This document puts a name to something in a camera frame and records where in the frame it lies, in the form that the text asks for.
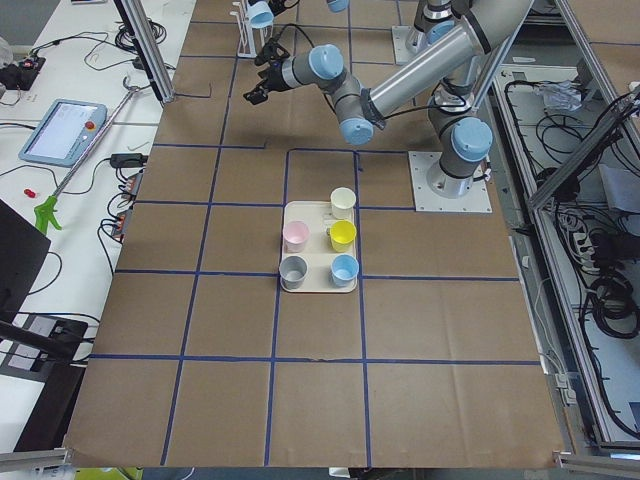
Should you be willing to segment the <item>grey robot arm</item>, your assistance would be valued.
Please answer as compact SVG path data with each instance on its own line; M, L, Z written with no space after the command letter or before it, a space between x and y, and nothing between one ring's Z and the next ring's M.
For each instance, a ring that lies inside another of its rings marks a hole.
M425 34L425 46L393 75L373 88L365 87L345 66L333 44L314 45L297 55L272 36L254 60L259 83L244 98L253 105L272 92L314 85L332 106L344 140L353 146L370 142L376 129L402 114L402 105L434 89L427 104L438 131L442 153L426 180L438 196L465 196L474 173L493 143L490 127L471 115L479 85L491 79L480 70L481 59L494 62L498 51L520 29L528 1L452 1L450 17Z
M444 60L454 66L475 57L478 38L466 1L419 1L412 27L393 27L397 65L418 59Z

